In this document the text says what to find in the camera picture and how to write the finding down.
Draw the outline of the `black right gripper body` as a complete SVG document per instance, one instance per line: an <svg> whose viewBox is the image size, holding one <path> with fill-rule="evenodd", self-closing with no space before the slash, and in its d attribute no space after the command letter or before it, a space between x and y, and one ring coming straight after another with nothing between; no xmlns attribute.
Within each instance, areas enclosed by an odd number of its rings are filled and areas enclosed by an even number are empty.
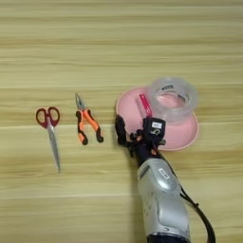
<svg viewBox="0 0 243 243"><path fill-rule="evenodd" d="M139 167L148 159L159 159L158 151L160 136L145 132L141 129L130 135L127 143L131 156L135 156Z"/></svg>

